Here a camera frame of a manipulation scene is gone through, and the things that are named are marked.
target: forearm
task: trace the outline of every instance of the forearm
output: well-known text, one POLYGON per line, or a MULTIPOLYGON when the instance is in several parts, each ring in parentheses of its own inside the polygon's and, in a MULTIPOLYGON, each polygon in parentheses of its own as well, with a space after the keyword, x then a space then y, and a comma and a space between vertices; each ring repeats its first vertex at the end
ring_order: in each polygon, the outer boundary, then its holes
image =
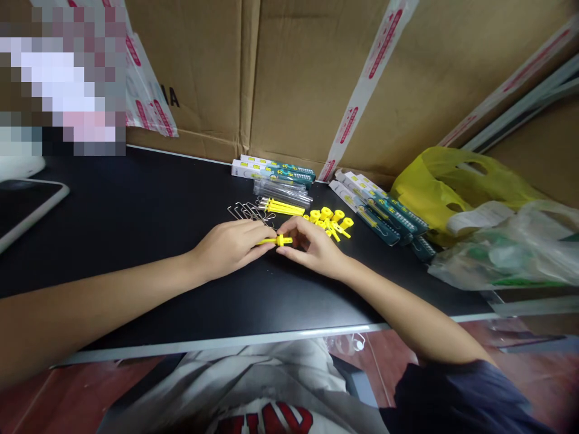
POLYGON ((420 358, 452 364, 482 359, 494 364, 484 348, 444 313, 359 262, 348 261, 341 280, 376 309, 420 358))
POLYGON ((204 283, 177 256, 0 301, 0 389, 204 283))

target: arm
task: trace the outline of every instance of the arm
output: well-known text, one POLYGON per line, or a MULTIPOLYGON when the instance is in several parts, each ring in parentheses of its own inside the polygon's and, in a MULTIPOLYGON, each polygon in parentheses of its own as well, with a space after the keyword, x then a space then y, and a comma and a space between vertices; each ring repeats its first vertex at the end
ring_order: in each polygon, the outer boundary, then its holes
POLYGON ((143 313, 230 274, 274 247, 261 222, 213 228, 190 252, 0 300, 0 389, 57 363, 143 313))
POLYGON ((288 220, 277 232, 289 232, 306 250, 280 247, 278 253, 350 286, 420 358, 450 364, 480 359, 494 364, 482 346, 457 323, 420 297, 344 255, 322 228, 298 217, 288 220))

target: dark blue sleeve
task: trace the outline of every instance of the dark blue sleeve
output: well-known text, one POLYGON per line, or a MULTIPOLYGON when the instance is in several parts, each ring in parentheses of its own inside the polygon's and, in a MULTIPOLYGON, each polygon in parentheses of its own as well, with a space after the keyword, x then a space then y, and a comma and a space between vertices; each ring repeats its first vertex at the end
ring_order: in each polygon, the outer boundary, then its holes
POLYGON ((396 386, 396 408, 381 409, 391 434, 552 434, 529 414, 529 401, 500 370, 466 365, 408 365, 396 386))

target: pixelated area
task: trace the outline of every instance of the pixelated area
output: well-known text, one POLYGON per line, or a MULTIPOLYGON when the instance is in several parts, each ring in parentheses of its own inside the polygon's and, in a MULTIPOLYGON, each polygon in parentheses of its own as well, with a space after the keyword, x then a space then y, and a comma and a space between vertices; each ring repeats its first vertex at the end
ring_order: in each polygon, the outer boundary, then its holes
POLYGON ((124 155, 125 8, 31 3, 0 5, 0 155, 124 155))

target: phone screen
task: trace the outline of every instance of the phone screen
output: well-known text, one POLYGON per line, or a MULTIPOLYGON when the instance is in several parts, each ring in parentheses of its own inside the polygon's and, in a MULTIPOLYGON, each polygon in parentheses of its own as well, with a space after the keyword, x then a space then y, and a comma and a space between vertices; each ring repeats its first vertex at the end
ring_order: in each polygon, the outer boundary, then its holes
POLYGON ((0 183, 0 239, 62 188, 26 180, 0 183))

